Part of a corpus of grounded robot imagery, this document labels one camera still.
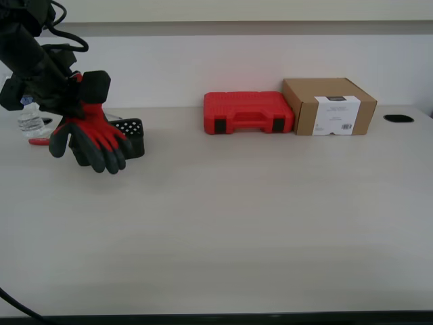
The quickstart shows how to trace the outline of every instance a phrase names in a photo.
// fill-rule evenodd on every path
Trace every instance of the water bottle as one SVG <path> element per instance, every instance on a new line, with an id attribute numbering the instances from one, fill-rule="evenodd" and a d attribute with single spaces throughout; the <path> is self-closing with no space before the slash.
<path id="1" fill-rule="evenodd" d="M 18 125 L 27 139 L 41 137 L 47 132 L 43 120 L 39 116 L 39 107 L 36 103 L 25 105 L 20 117 L 18 117 Z"/>

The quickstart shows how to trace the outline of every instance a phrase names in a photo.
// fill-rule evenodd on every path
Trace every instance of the black container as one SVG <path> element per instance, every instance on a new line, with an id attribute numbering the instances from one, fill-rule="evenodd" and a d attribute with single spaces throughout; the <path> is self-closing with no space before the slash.
<path id="1" fill-rule="evenodd" d="M 131 141 L 133 145 L 134 154 L 132 156 L 123 152 L 126 159 L 134 159 L 144 156 L 144 130 L 143 123 L 139 118 L 128 118 L 126 120 L 110 121 L 110 124 L 121 130 L 123 134 Z M 69 147 L 72 149 L 77 163 L 80 166 L 90 166 L 89 161 L 78 147 L 76 141 L 72 137 L 69 142 Z"/>

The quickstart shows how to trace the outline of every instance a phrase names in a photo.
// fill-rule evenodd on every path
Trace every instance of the red toolbox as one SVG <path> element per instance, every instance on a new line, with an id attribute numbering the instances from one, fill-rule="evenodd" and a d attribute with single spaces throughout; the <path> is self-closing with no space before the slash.
<path id="1" fill-rule="evenodd" d="M 209 134 L 231 134 L 235 129 L 261 129 L 287 133 L 294 114 L 278 91 L 207 93 L 204 96 L 204 130 Z"/>

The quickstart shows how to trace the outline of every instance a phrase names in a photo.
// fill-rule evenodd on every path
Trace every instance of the red and gray work glove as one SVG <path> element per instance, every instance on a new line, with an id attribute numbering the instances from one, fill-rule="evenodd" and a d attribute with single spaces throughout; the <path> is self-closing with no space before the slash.
<path id="1" fill-rule="evenodd" d="M 49 151 L 56 158 L 62 157 L 71 134 L 97 173 L 106 168 L 116 174 L 126 167 L 124 154 L 132 155 L 133 147 L 127 137 L 106 120 L 102 104 L 82 103 L 82 106 L 85 118 L 64 117 L 49 139 Z"/>

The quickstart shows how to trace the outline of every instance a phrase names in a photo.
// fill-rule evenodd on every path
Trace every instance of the black cable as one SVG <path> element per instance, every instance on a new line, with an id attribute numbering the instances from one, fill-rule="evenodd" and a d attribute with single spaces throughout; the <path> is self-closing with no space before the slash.
<path id="1" fill-rule="evenodd" d="M 66 8 L 62 4 L 58 3 L 57 1 L 51 0 L 51 3 L 63 11 L 62 16 L 59 19 L 57 19 L 55 22 L 53 22 L 53 26 L 55 26 L 63 22 L 63 20 L 66 18 L 66 15 L 68 14 L 68 10 L 66 10 Z"/>
<path id="2" fill-rule="evenodd" d="M 58 37 L 64 37 L 65 39 L 70 39 L 72 41 L 76 41 L 77 43 L 79 43 L 80 45 L 82 45 L 82 47 L 77 47 L 77 46 L 71 46 L 71 45 L 66 45 L 66 44 L 49 44 L 49 45 L 44 45 L 43 48 L 46 50 L 50 50 L 50 49 L 65 49 L 66 51 L 75 51 L 75 52 L 87 52 L 89 50 L 89 44 L 87 44 L 87 42 L 74 35 L 71 34 L 70 32 L 63 32 L 61 30 L 57 30 L 54 28 L 53 24 L 48 24 L 47 28 L 50 32 L 53 33 L 53 35 L 58 36 Z"/>
<path id="3" fill-rule="evenodd" d="M 38 313 L 35 313 L 33 310 L 27 308 L 26 306 L 20 304 L 17 302 L 14 298 L 9 296 L 2 288 L 0 288 L 0 298 L 2 298 L 4 301 L 18 309 L 19 311 L 25 313 L 27 316 L 30 316 L 31 318 L 34 318 L 40 323 L 45 325 L 60 325 L 59 323 L 53 322 L 52 320 L 48 320 L 44 318 L 43 316 L 39 315 Z"/>

